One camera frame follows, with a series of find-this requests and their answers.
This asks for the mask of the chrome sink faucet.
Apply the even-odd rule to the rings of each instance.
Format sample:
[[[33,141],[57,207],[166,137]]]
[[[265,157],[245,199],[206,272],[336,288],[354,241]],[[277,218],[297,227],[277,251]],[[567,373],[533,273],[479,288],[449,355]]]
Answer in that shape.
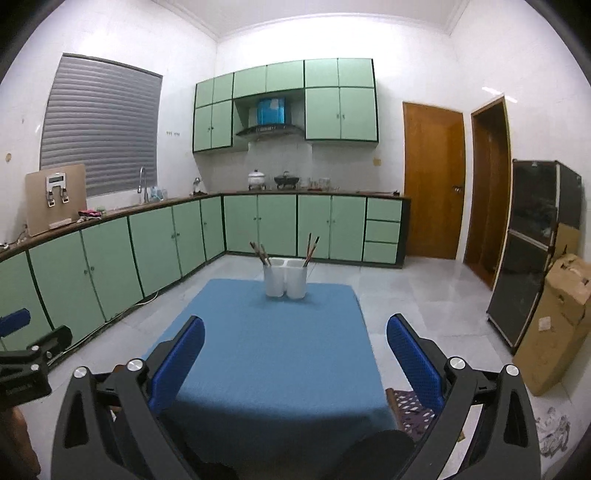
[[[139,185],[137,187],[137,193],[140,195],[141,204],[148,202],[147,177],[144,167],[139,169]]]

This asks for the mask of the wooden door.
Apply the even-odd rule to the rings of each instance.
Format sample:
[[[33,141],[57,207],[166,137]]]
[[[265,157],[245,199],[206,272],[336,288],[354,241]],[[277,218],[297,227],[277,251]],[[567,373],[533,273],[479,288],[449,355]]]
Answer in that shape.
[[[411,199],[407,253],[454,259],[465,198],[463,114],[409,102],[403,114],[404,193]]]

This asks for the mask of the grey window blind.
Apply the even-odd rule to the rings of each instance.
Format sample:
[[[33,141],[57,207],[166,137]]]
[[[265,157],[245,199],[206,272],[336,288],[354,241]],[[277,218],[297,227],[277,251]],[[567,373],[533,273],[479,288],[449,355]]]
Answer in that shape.
[[[162,76],[122,63],[64,54],[49,92],[39,167],[83,164],[89,196],[157,183]]]

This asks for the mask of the wall water dispenser board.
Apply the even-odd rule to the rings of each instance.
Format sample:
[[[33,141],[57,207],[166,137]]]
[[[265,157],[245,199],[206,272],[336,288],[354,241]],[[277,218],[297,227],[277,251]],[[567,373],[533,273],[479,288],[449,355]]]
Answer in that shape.
[[[26,226],[31,237],[75,223],[87,209],[83,164],[63,165],[25,176]]]

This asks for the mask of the white holder cup right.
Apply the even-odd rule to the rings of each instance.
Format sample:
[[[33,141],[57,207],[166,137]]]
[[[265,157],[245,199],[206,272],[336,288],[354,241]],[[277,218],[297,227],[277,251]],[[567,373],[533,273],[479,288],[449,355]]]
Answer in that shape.
[[[292,300],[304,299],[307,292],[308,264],[304,259],[288,259],[286,263],[286,293]]]

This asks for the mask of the range hood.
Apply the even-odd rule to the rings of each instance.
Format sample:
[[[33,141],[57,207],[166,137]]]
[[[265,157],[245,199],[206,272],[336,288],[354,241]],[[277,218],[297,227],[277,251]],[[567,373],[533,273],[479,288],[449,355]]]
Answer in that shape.
[[[252,97],[233,102],[233,137],[257,142],[267,138],[304,138],[304,96]]]

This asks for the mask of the open wooden doorway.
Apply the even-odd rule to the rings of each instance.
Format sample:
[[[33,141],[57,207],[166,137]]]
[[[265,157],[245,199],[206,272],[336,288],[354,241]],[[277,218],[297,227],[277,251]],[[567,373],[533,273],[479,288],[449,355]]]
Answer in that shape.
[[[506,101],[500,97],[471,114],[473,186],[464,263],[494,287],[511,199],[511,148]]]

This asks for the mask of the black wok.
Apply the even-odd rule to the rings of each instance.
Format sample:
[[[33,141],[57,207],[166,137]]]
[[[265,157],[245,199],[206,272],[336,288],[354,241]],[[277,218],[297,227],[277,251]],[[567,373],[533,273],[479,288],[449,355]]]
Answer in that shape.
[[[274,177],[274,183],[278,190],[294,190],[300,183],[300,178],[290,175],[288,171],[284,171],[283,174]]]

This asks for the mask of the green upper kitchen cabinets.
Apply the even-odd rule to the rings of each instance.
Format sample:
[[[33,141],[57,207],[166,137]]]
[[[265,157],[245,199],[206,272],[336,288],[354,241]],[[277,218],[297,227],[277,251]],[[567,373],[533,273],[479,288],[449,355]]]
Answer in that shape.
[[[294,60],[217,76],[195,86],[192,151],[245,150],[264,137],[379,142],[374,61]]]

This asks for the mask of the black chopstick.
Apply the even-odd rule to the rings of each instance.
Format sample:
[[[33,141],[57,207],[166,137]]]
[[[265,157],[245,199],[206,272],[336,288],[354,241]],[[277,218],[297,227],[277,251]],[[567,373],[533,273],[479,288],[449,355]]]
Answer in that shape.
[[[311,236],[312,236],[311,232],[308,233],[307,249],[305,249],[305,256],[304,256],[304,267],[308,265],[308,258],[310,258]]]
[[[263,260],[260,258],[260,254],[259,254],[259,246],[256,244],[256,242],[249,242],[250,247],[252,247],[252,250],[256,253],[257,258],[259,258],[260,262],[263,263]]]

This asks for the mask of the blue table cloth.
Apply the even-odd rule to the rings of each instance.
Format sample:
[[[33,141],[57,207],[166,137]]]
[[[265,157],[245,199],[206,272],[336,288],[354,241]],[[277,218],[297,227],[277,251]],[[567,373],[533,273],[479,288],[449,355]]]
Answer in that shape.
[[[214,279],[163,338],[191,316],[204,322],[204,347],[162,416],[205,461],[317,477],[396,425],[348,285],[314,283],[292,300],[259,281]]]

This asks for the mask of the green kitchen cabinets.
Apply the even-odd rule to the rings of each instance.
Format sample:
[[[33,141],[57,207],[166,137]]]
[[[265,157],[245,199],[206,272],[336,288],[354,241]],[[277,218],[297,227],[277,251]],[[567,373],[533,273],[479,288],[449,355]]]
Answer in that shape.
[[[1,255],[1,312],[30,323],[1,338],[20,350],[66,325],[81,342],[127,310],[249,242],[273,257],[399,268],[411,202],[387,194],[229,193],[165,201],[67,226]]]
[[[264,137],[379,142],[374,61],[294,60],[217,76],[195,86],[192,151],[245,150]]]

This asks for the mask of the bamboo chopstick red striped handle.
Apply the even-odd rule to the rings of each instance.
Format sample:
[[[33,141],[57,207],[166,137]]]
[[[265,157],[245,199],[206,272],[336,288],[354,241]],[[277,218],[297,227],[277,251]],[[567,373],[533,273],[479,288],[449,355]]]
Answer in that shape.
[[[312,258],[312,256],[314,256],[315,249],[318,246],[318,241],[320,241],[320,236],[315,237],[314,243],[312,243],[311,247],[308,249],[307,257],[305,257],[305,260],[304,260],[304,268],[308,267],[308,263],[311,262],[311,258]]]

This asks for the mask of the patterned seat cushion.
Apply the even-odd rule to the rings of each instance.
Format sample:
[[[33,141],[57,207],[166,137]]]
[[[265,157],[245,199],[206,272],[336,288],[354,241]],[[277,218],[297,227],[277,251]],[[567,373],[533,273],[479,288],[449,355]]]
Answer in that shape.
[[[386,397],[400,429],[419,443],[436,418],[435,413],[421,404],[414,391],[388,388]]]

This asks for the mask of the black glass cabinet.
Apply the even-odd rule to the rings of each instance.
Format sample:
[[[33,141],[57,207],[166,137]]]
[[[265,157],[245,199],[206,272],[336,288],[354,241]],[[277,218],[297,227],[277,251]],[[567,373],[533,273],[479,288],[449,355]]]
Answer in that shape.
[[[513,160],[508,227],[487,309],[509,350],[517,351],[550,265],[578,251],[581,176],[559,161]]]

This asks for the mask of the white holder cup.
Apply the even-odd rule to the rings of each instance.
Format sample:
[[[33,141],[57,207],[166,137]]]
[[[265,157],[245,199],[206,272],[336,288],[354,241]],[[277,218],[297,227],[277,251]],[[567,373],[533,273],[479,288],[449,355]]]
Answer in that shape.
[[[263,267],[267,297],[280,298],[286,293],[286,265],[286,258],[273,257],[267,260]]]
[[[304,259],[288,259],[286,263],[286,293],[292,300],[304,299],[307,292],[308,264]]]

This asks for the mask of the white cooking pot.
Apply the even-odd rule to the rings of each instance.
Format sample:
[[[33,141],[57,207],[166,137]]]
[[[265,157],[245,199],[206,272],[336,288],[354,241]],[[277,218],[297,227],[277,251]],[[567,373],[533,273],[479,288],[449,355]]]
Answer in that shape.
[[[247,187],[249,190],[266,190],[266,174],[259,170],[249,172]]]

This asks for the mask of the white holder cup left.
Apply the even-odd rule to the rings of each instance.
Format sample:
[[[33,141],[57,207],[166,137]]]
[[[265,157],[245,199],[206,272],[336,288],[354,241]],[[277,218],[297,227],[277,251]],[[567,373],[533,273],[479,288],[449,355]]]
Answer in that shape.
[[[273,257],[267,260],[263,267],[267,297],[280,298],[286,293],[286,265],[286,258]]]

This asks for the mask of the green lower kitchen cabinets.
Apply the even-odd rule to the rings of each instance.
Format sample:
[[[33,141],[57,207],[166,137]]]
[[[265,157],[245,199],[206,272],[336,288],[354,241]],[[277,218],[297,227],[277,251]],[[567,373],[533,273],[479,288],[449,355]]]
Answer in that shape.
[[[30,323],[1,338],[20,350],[66,325],[81,342],[127,310],[249,242],[273,257],[399,268],[411,202],[387,194],[229,193],[165,201],[67,226],[1,255],[1,312]]]

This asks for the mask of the cardboard box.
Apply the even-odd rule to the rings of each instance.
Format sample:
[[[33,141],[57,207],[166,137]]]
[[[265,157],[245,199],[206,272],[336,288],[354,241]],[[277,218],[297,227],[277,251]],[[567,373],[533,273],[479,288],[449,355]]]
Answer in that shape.
[[[533,395],[544,395],[561,380],[589,332],[590,264],[566,254],[546,275],[542,296],[513,358]]]

